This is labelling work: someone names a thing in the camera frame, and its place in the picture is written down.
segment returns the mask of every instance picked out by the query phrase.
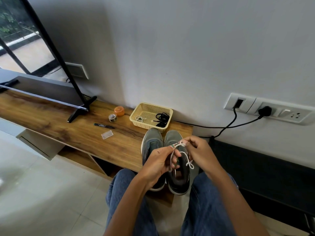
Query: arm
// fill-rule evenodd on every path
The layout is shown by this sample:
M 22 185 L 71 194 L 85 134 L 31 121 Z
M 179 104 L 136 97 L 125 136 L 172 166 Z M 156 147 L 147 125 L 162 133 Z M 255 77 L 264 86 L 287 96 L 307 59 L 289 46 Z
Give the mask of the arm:
M 218 188 L 227 214 L 237 236 L 269 236 L 265 227 L 256 218 L 240 191 L 222 168 L 208 143 L 196 136 L 185 138 L 191 157 L 205 171 Z
M 175 164 L 169 166 L 165 163 L 166 158 L 172 151 L 174 149 L 171 146 L 152 151 L 143 168 L 133 178 L 120 200 L 104 236 L 132 235 L 145 193 L 155 185 L 160 176 L 168 171 L 170 167 L 173 169 L 175 167 Z M 174 154 L 177 157 L 181 156 L 177 149 Z

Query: television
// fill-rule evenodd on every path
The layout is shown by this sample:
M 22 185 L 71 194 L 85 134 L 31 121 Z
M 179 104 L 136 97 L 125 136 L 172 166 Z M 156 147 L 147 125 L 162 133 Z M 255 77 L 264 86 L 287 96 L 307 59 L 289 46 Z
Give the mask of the television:
M 7 89 L 89 111 L 83 95 L 28 0 L 0 0 L 0 95 Z

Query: white cable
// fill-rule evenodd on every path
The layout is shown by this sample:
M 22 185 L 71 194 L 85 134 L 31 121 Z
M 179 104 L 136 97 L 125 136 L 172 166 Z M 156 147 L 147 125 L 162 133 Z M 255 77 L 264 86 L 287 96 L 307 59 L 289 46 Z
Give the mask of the white cable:
M 138 121 L 138 122 L 143 122 L 143 120 L 146 119 L 146 118 L 143 118 L 143 117 L 141 117 L 141 116 L 136 116 L 135 119 L 136 119 L 136 121 Z
M 185 143 L 182 143 L 181 141 L 179 143 L 175 143 L 173 145 L 171 145 L 172 148 L 174 148 L 174 151 L 172 152 L 171 154 L 171 158 L 169 160 L 169 165 L 171 167 L 171 170 L 169 170 L 169 172 L 172 172 L 172 159 L 173 159 L 173 155 L 174 155 L 174 152 L 175 152 L 175 149 L 176 147 L 179 147 L 179 146 L 183 146 L 185 147 L 186 144 Z M 180 152 L 180 153 L 183 153 L 185 156 L 186 156 L 186 159 L 187 159 L 187 163 L 186 163 L 186 166 L 189 165 L 190 169 L 194 169 L 194 165 L 192 164 L 193 160 L 189 161 L 189 157 L 188 155 L 186 154 L 186 152 Z

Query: shoe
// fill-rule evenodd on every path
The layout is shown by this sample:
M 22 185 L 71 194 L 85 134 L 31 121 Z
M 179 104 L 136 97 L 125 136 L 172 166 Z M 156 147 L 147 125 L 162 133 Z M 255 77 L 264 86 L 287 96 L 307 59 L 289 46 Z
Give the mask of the shoe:
M 164 140 L 164 146 L 170 146 L 178 143 L 183 137 L 176 130 L 170 130 L 167 132 Z M 186 147 L 178 146 L 176 147 L 180 152 L 185 152 L 188 156 Z M 177 165 L 180 167 L 177 170 L 172 170 L 167 172 L 166 181 L 168 183 L 169 190 L 176 195 L 184 195 L 189 189 L 190 182 L 190 164 L 187 164 L 189 159 L 187 159 L 184 153 L 178 158 Z
M 151 128 L 144 135 L 144 138 L 141 143 L 141 153 L 142 153 L 142 165 L 147 161 L 151 152 L 154 149 L 163 147 L 163 138 L 159 130 L 156 128 Z M 157 183 L 150 189 L 151 191 L 160 191 L 164 188 L 165 185 L 166 173 L 161 175 Z

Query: plastic basket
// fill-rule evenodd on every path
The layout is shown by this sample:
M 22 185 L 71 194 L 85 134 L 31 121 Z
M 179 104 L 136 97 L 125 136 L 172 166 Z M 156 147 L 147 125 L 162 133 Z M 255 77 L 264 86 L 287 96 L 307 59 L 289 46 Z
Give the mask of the plastic basket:
M 158 122 L 154 122 L 153 120 L 157 121 L 156 114 L 158 113 L 167 113 L 169 115 L 169 120 L 167 122 L 167 125 L 165 127 L 157 127 L 156 125 Z M 157 128 L 161 133 L 167 129 L 171 118 L 173 115 L 173 110 L 171 108 L 166 108 L 150 103 L 140 103 L 135 110 L 130 115 L 129 119 L 133 122 L 135 126 L 142 127 L 145 129 L 150 128 Z M 135 117 L 141 116 L 143 118 L 146 118 L 143 120 L 143 122 L 136 121 Z

